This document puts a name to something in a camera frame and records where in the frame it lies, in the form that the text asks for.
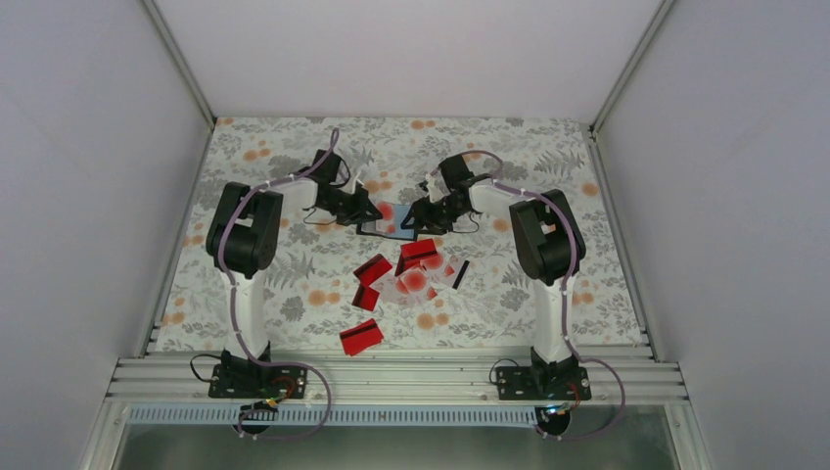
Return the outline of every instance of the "black bracket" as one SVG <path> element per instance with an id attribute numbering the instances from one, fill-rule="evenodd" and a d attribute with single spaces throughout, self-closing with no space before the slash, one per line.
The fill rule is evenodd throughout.
<path id="1" fill-rule="evenodd" d="M 216 267 L 219 267 L 219 241 L 222 233 L 233 211 L 249 191 L 251 187 L 241 183 L 228 183 L 222 190 L 205 246 Z M 271 264 L 277 251 L 282 208 L 283 195 L 272 191 L 258 192 L 248 201 L 239 218 L 252 217 L 251 226 L 234 224 L 225 244 L 225 264 L 229 269 L 241 272 L 251 279 L 257 271 Z"/>
<path id="2" fill-rule="evenodd" d="M 270 359 L 269 344 L 259 360 Z M 303 367 L 262 367 L 249 359 L 223 351 L 221 361 L 213 367 L 207 395 L 212 399 L 283 398 L 294 384 L 289 398 L 299 400 L 305 396 L 307 374 L 307 369 Z"/>
<path id="3" fill-rule="evenodd" d="M 318 150 L 314 162 L 322 159 L 325 154 L 325 150 Z M 354 194 L 340 189 L 343 185 L 334 185 L 342 161 L 341 156 L 332 153 L 307 176 L 317 183 L 317 199 L 314 206 L 330 212 L 339 225 L 360 225 L 383 218 L 378 208 L 369 200 L 369 192 L 362 185 L 358 184 L 354 188 Z"/>
<path id="4" fill-rule="evenodd" d="M 588 371 L 574 356 L 546 363 L 530 348 L 530 367 L 495 370 L 500 400 L 591 400 Z"/>
<path id="5" fill-rule="evenodd" d="M 505 401 L 574 401 L 576 395 L 572 386 L 579 394 L 579 400 L 591 400 L 588 372 L 584 367 L 577 367 L 558 380 L 539 389 L 530 367 L 504 366 L 495 368 L 498 399 Z"/>
<path id="6" fill-rule="evenodd" d="M 487 173 L 474 175 L 464 158 L 459 154 L 444 159 L 438 165 L 449 194 L 432 203 L 424 197 L 412 203 L 409 213 L 400 223 L 403 229 L 414 229 L 417 233 L 443 235 L 452 231 L 452 224 L 458 217 L 473 210 L 470 188 L 479 181 L 490 178 Z"/>
<path id="7" fill-rule="evenodd" d="M 550 200 L 565 216 L 576 238 L 576 270 L 579 261 L 585 258 L 585 241 L 574 219 L 568 199 L 558 189 L 542 196 Z M 521 201 L 510 206 L 510 221 L 516 240 L 516 255 L 522 270 L 530 279 L 540 279 L 546 285 L 553 285 L 563 277 L 571 265 L 571 243 L 562 221 L 550 208 L 539 200 Z M 541 224 L 556 225 L 556 229 L 544 233 Z"/>

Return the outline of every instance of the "table surface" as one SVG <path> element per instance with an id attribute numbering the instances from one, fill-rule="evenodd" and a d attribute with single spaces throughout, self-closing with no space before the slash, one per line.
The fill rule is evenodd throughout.
<path id="1" fill-rule="evenodd" d="M 256 184 L 310 165 L 341 129 L 336 152 L 373 201 L 412 203 L 417 184 L 444 158 L 469 149 L 505 161 L 502 178 L 538 192 L 560 189 L 582 231 L 587 255 L 576 278 L 571 328 L 578 344 L 640 343 L 620 259 L 583 136 L 576 122 L 521 118 L 225 117 L 217 122 L 196 190 L 187 236 L 161 322 L 161 351 L 220 350 L 227 335 L 226 294 L 205 251 L 213 212 L 228 181 Z M 496 168 L 468 156 L 470 170 Z M 532 343 L 534 299 L 516 260 L 509 220 L 482 216 L 475 233 L 434 238 L 443 253 L 471 267 L 457 291 L 435 287 L 426 304 L 378 302 L 352 306 L 352 272 L 380 253 L 396 262 L 401 243 L 360 236 L 354 227 L 309 225 L 305 213 L 284 213 L 274 262 L 266 273 L 265 320 L 279 349 L 339 349 L 339 333 L 377 320 L 385 340 L 376 348 L 475 348 Z M 458 231 L 474 230 L 464 221 Z"/>

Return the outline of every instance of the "cable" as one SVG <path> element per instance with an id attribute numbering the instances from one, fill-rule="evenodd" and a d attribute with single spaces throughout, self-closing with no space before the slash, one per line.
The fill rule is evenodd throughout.
<path id="1" fill-rule="evenodd" d="M 592 431 L 592 432 L 587 433 L 587 434 L 582 435 L 582 436 L 574 436 L 574 437 L 556 436 L 555 439 L 557 441 L 570 441 L 570 442 L 572 442 L 572 441 L 582 441 L 582 440 L 585 440 L 585 439 L 590 439 L 590 438 L 594 438 L 596 436 L 600 436 L 602 434 L 605 434 L 611 428 L 616 426 L 617 423 L 620 422 L 620 419 L 623 417 L 623 413 L 625 412 L 625 386 L 623 385 L 623 379 L 620 378 L 620 374 L 617 373 L 617 370 L 615 370 L 614 367 L 609 365 L 608 362 L 606 362 L 602 359 L 598 359 L 596 357 L 582 357 L 581 355 L 579 355 L 579 352 L 574 347 L 574 344 L 571 343 L 571 338 L 568 335 L 568 304 L 569 304 L 569 302 L 568 302 L 568 291 L 567 291 L 567 289 L 568 289 L 568 280 L 571 278 L 571 276 L 574 275 L 574 271 L 576 270 L 576 236 L 574 235 L 574 229 L 571 227 L 571 224 L 565 218 L 565 215 L 562 213 L 562 210 L 560 210 L 555 204 L 553 204 L 553 202 L 551 202 L 549 199 L 542 196 L 541 194 L 534 193 L 532 191 L 527 191 L 527 190 L 524 190 L 524 189 L 519 190 L 519 189 L 516 189 L 516 188 L 512 188 L 510 186 L 507 186 L 507 185 L 504 185 L 504 184 L 498 182 L 498 180 L 495 179 L 495 178 L 493 178 L 492 181 L 493 181 L 493 186 L 495 186 L 496 188 L 499 188 L 503 191 L 506 191 L 510 194 L 513 194 L 513 195 L 516 195 L 516 196 L 530 196 L 532 198 L 538 199 L 539 201 L 544 203 L 548 208 L 550 208 L 550 210 L 552 210 L 554 213 L 556 213 L 556 216 L 559 217 L 559 220 L 562 222 L 562 226 L 565 227 L 565 232 L 568 234 L 568 241 L 571 244 L 571 264 L 568 266 L 568 271 L 565 273 L 565 277 L 563 277 L 563 279 L 562 279 L 562 291 L 561 291 L 561 294 L 562 294 L 562 337 L 565 340 L 565 345 L 568 347 L 568 350 L 571 352 L 571 354 L 574 355 L 577 362 L 582 362 L 582 363 L 593 362 L 593 363 L 596 363 L 596 364 L 600 364 L 601 366 L 608 369 L 609 372 L 611 372 L 611 374 L 617 380 L 617 384 L 620 386 L 621 399 L 620 399 L 620 411 L 618 411 L 617 414 L 614 415 L 614 418 L 612 418 L 611 421 L 609 421 L 608 424 L 606 424 L 602 428 L 600 428 L 596 431 Z M 536 426 L 536 432 L 541 434 L 542 438 L 544 438 L 544 439 L 548 438 L 547 433 L 542 431 L 541 428 L 539 428 L 538 426 Z"/>
<path id="2" fill-rule="evenodd" d="M 487 374 L 487 380 L 490 382 L 490 384 L 496 385 L 496 386 L 498 385 L 496 382 L 494 382 L 492 380 L 492 371 L 495 370 L 495 366 L 498 365 L 499 362 L 504 362 L 505 360 L 509 360 L 510 362 L 513 362 L 513 365 L 515 365 L 516 367 L 522 367 L 521 365 L 519 365 L 519 362 L 516 362 L 513 359 L 501 358 L 501 359 L 496 360 L 493 363 L 492 367 L 490 367 L 490 372 Z"/>
<path id="3" fill-rule="evenodd" d="M 199 357 L 212 357 L 212 358 L 218 359 L 218 360 L 222 360 L 222 358 L 219 357 L 216 354 L 196 354 L 196 355 L 194 355 L 193 357 L 190 358 L 190 370 L 191 370 L 191 372 L 193 372 L 193 375 L 196 376 L 197 380 L 199 380 L 200 382 L 205 382 L 207 384 L 212 383 L 212 381 L 210 379 L 203 378 L 201 375 L 199 375 L 199 372 L 196 371 L 196 367 L 193 365 L 193 359 L 196 359 L 196 358 L 199 358 Z"/>
<path id="4" fill-rule="evenodd" d="M 302 362 L 294 362 L 294 361 L 268 362 L 268 361 L 265 361 L 265 360 L 259 360 L 259 358 L 256 357 L 251 352 L 251 350 L 248 349 L 248 345 L 245 344 L 245 340 L 242 338 L 242 331 L 239 329 L 239 320 L 236 317 L 237 282 L 236 282 L 236 279 L 234 278 L 233 271 L 231 271 L 228 268 L 228 265 L 225 263 L 225 248 L 226 248 L 227 243 L 228 243 L 228 237 L 231 234 L 231 229 L 234 227 L 234 225 L 236 224 L 236 221 L 239 219 L 240 213 L 242 213 L 242 210 L 245 208 L 245 206 L 248 205 L 248 202 L 251 200 L 251 198 L 256 193 L 258 193 L 259 191 L 262 191 L 264 189 L 268 189 L 272 186 L 279 186 L 281 184 L 285 184 L 285 183 L 294 181 L 297 178 L 306 177 L 307 175 L 312 173 L 315 169 L 320 167 L 323 164 L 323 162 L 325 162 L 326 159 L 328 159 L 329 156 L 332 155 L 332 152 L 334 152 L 334 148 L 337 145 L 337 141 L 338 141 L 339 138 L 340 138 L 340 129 L 335 127 L 335 128 L 332 129 L 332 135 L 331 135 L 331 138 L 329 139 L 329 148 L 326 150 L 326 153 L 323 154 L 323 157 L 320 158 L 320 160 L 318 160 L 317 162 L 315 162 L 312 166 L 310 166 L 306 171 L 303 171 L 300 174 L 290 174 L 289 176 L 286 176 L 286 177 L 283 177 L 283 178 L 273 179 L 273 180 L 258 184 L 255 187 L 251 188 L 251 190 L 248 192 L 248 194 L 246 194 L 245 197 L 242 198 L 242 200 L 239 202 L 239 205 L 237 205 L 237 207 L 234 209 L 233 213 L 230 216 L 230 219 L 227 222 L 227 225 L 225 225 L 225 229 L 222 231 L 222 236 L 219 239 L 219 249 L 217 250 L 216 259 L 219 261 L 219 267 L 222 269 L 222 272 L 224 272 L 225 275 L 228 277 L 228 281 L 231 285 L 230 302 L 229 302 L 229 304 L 230 304 L 229 309 L 230 309 L 230 316 L 231 316 L 231 327 L 233 328 L 233 331 L 235 332 L 237 341 L 239 341 L 239 346 L 242 348 L 242 351 L 245 352 L 245 356 L 247 356 L 248 359 L 251 362 L 253 362 L 254 364 L 256 364 L 260 367 L 301 367 L 301 368 L 307 369 L 308 371 L 310 371 L 311 373 L 313 373 L 314 375 L 316 375 L 320 379 L 320 382 L 323 383 L 323 387 L 326 389 L 326 411 L 325 411 L 325 413 L 323 413 L 323 418 L 320 420 L 319 423 L 317 423 L 310 430 L 308 430 L 304 433 L 293 435 L 293 436 L 263 436 L 262 437 L 262 439 L 268 440 L 268 441 L 284 441 L 284 442 L 299 441 L 299 440 L 308 438 L 310 436 L 313 436 L 314 434 L 319 432 L 323 428 L 323 425 L 326 424 L 326 421 L 329 420 L 329 417 L 332 414 L 332 389 L 329 386 L 329 382 L 326 380 L 325 377 L 323 377 L 323 374 L 320 373 L 320 371 L 317 370 L 315 367 L 313 367 L 309 364 L 305 364 L 305 363 L 302 363 Z M 243 436 L 243 437 L 244 436 L 250 436 L 250 437 L 256 439 L 256 437 L 255 437 L 256 435 L 247 433 L 247 432 L 245 432 L 245 430 L 242 429 L 242 422 L 245 420 L 245 418 L 247 418 L 248 416 L 254 414 L 255 412 L 256 412 L 255 410 L 249 410 L 249 411 L 243 413 L 239 417 L 239 422 L 237 423 L 237 431 L 239 432 L 240 436 Z"/>
<path id="5" fill-rule="evenodd" d="M 317 212 L 317 208 L 308 208 L 308 209 L 303 209 L 303 210 L 304 211 L 311 211 L 311 213 L 309 213 L 308 215 L 306 215 L 305 217 L 302 218 L 302 223 L 305 223 L 307 225 L 331 225 L 331 224 L 333 224 L 337 221 L 337 218 L 335 217 L 335 218 L 329 220 L 326 223 L 323 223 L 323 222 L 309 222 L 308 218 L 311 217 L 312 215 L 314 215 L 315 212 Z"/>

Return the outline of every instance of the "metal frame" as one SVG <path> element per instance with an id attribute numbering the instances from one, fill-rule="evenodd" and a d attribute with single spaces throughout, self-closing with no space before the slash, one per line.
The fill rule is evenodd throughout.
<path id="1" fill-rule="evenodd" d="M 666 418 L 669 420 L 671 440 L 674 442 L 674 452 L 680 469 L 712 469 L 691 404 L 667 404 Z"/>
<path id="2" fill-rule="evenodd" d="M 667 404 L 688 401 L 683 378 L 675 363 L 657 363 L 648 348 L 581 348 L 585 356 L 610 362 L 620 373 L 627 402 Z M 142 359 L 121 359 L 107 390 L 106 402 L 250 402 L 216 400 L 206 384 L 190 370 L 191 353 L 151 354 Z M 502 357 L 523 360 L 528 348 L 465 350 L 380 350 L 372 355 L 346 357 L 340 351 L 273 351 L 272 357 L 306 362 L 319 368 L 336 391 L 338 404 L 389 405 L 547 405 L 550 401 L 499 401 L 489 384 L 492 364 Z M 200 375 L 210 376 L 214 360 L 199 358 Z M 594 399 L 584 405 L 614 404 L 620 390 L 613 375 L 596 364 L 585 364 Z M 302 403 L 324 404 L 325 392 L 313 375 L 307 379 Z"/>
<path id="3" fill-rule="evenodd" d="M 121 437 L 129 417 L 129 403 L 108 403 L 101 405 L 98 419 L 92 428 L 92 435 L 81 460 L 81 470 L 104 470 L 115 467 Z"/>
<path id="4" fill-rule="evenodd" d="M 185 85 L 187 85 L 187 89 L 190 91 L 190 96 L 193 98 L 196 106 L 199 107 L 202 117 L 205 119 L 205 122 L 207 122 L 207 125 L 210 126 L 210 129 L 213 129 L 216 122 L 216 115 L 210 109 L 208 99 L 205 98 L 205 93 L 203 93 L 202 88 L 199 87 L 199 81 L 196 80 L 196 77 L 187 65 L 184 54 L 182 54 L 181 49 L 179 49 L 178 44 L 176 44 L 176 40 L 173 38 L 173 33 L 170 31 L 170 27 L 164 20 L 164 16 L 161 14 L 159 6 L 156 5 L 155 0 L 141 0 L 140 3 L 144 6 L 144 10 L 147 12 L 150 23 L 153 24 L 153 27 L 156 29 L 156 33 L 159 35 L 159 39 L 161 39 L 161 42 L 164 44 L 164 49 L 167 50 L 167 54 L 169 54 L 170 59 L 176 65 L 182 79 L 184 79 Z"/>
<path id="5" fill-rule="evenodd" d="M 634 72 L 640 66 L 643 55 L 648 50 L 651 43 L 654 42 L 655 37 L 660 32 L 661 27 L 666 21 L 666 16 L 669 14 L 669 11 L 671 11 L 671 7 L 674 6 L 675 2 L 676 0 L 663 0 L 657 7 L 657 10 L 654 12 L 654 16 L 651 18 L 648 26 L 646 26 L 646 30 L 643 31 L 643 35 L 637 42 L 636 47 L 634 47 L 631 57 L 628 58 L 628 61 L 625 63 L 625 67 L 622 68 L 620 76 L 617 77 L 617 81 L 615 81 L 614 86 L 611 87 L 611 92 L 602 104 L 602 108 L 600 108 L 599 113 L 592 124 L 592 130 L 595 132 L 599 132 L 602 129 L 603 124 L 605 124 L 605 119 L 608 118 L 608 115 L 620 99 L 620 96 L 623 94 L 623 90 L 625 90 L 625 87 L 628 85 L 628 82 L 631 80 Z"/>
<path id="6" fill-rule="evenodd" d="M 605 212 L 608 214 L 608 224 L 611 226 L 611 235 L 614 237 L 614 244 L 617 246 L 617 253 L 620 255 L 620 265 L 622 267 L 622 275 L 625 277 L 625 283 L 628 286 L 628 292 L 631 295 L 631 304 L 634 307 L 634 314 L 640 327 L 648 335 L 648 344 L 651 346 L 654 353 L 654 359 L 658 362 L 666 358 L 666 352 L 663 349 L 663 343 L 656 328 L 656 322 L 653 321 L 649 312 L 646 311 L 643 304 L 640 286 L 637 283 L 637 276 L 634 273 L 634 266 L 631 261 L 631 255 L 628 251 L 627 243 L 623 235 L 623 227 L 618 217 L 617 207 L 614 204 L 614 198 L 611 195 L 611 186 L 608 182 L 608 174 L 603 163 L 602 153 L 597 142 L 597 134 L 591 130 L 587 124 L 581 124 L 580 130 L 585 139 L 585 145 L 588 147 L 588 155 L 591 158 L 591 163 L 594 166 L 594 174 L 597 177 L 597 183 L 600 188 L 600 195 L 605 206 Z"/>

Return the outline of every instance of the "gray leaf print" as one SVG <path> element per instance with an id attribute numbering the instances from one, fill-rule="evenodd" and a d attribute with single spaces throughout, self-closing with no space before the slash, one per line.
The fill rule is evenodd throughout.
<path id="1" fill-rule="evenodd" d="M 418 149 L 418 155 L 428 159 L 433 159 L 435 162 L 439 162 L 447 157 L 450 157 L 451 152 L 452 146 L 449 145 L 448 140 L 439 139 L 432 135 L 427 137 L 427 140 L 424 141 L 424 145 Z"/>
<path id="2" fill-rule="evenodd" d="M 210 142 L 210 146 L 212 149 L 220 150 L 226 158 L 230 159 L 242 148 L 242 137 L 222 133 Z"/>
<path id="3" fill-rule="evenodd" d="M 219 205 L 219 198 L 222 196 L 222 190 L 228 182 L 224 179 L 209 179 L 202 181 L 196 190 L 196 205 L 213 211 Z"/>
<path id="4" fill-rule="evenodd" d="M 312 232 L 302 223 L 293 223 L 288 229 L 288 239 L 291 243 L 300 242 L 303 245 L 312 245 L 320 240 L 320 235 Z"/>
<path id="5" fill-rule="evenodd" d="M 280 313 L 288 321 L 300 321 L 305 313 L 305 306 L 302 304 L 300 296 L 287 298 L 283 306 L 280 307 Z"/>
<path id="6" fill-rule="evenodd" d="M 268 161 L 268 176 L 273 178 L 282 178 L 289 173 L 300 170 L 300 168 L 311 165 L 314 156 L 308 157 L 308 161 L 304 164 L 299 159 L 288 157 L 285 155 L 275 155 Z"/>
<path id="7" fill-rule="evenodd" d="M 354 162 L 353 168 L 357 169 L 359 166 L 373 164 L 375 162 L 375 158 L 372 157 L 372 151 L 366 151 L 366 147 L 361 146 L 360 150 L 357 150 L 356 147 L 348 147 L 348 150 L 343 151 L 341 150 L 339 155 L 341 155 L 344 159 L 348 157 L 350 162 Z"/>
<path id="8" fill-rule="evenodd" d="M 487 159 L 484 161 L 484 167 L 494 170 L 498 168 L 498 162 L 495 159 Z M 528 169 L 513 162 L 505 162 L 501 169 L 501 177 L 508 181 L 521 181 L 528 177 Z"/>
<path id="9" fill-rule="evenodd" d="M 510 308 L 513 311 L 519 311 L 522 304 L 529 298 L 530 294 L 525 292 L 523 289 L 517 289 L 514 287 L 510 291 L 501 295 L 501 301 L 499 301 L 499 303 L 505 308 Z"/>
<path id="10" fill-rule="evenodd" d="M 294 287 L 303 277 L 307 279 L 309 275 L 317 272 L 314 257 L 307 258 L 303 253 L 302 258 L 299 258 L 293 253 L 288 253 L 288 258 L 289 260 L 275 258 L 276 265 L 271 264 L 268 270 L 268 286 L 274 290 L 277 290 L 277 284 L 280 286 L 279 290 L 284 289 L 286 285 Z"/>
<path id="11" fill-rule="evenodd" d="M 571 173 L 578 168 L 582 168 L 584 162 L 579 155 L 574 154 L 573 150 L 570 150 L 567 154 L 562 151 L 557 151 L 559 156 L 554 156 L 548 151 L 545 151 L 544 154 L 539 156 L 538 162 L 533 167 L 536 171 L 544 171 L 545 173 L 552 172 L 553 174 L 557 174 L 559 176 L 568 175 L 571 177 Z"/>
<path id="12" fill-rule="evenodd" d="M 513 261 L 511 265 L 507 266 L 507 272 L 501 276 L 501 282 L 522 289 L 527 289 L 530 286 L 530 279 L 526 276 L 518 261 Z"/>

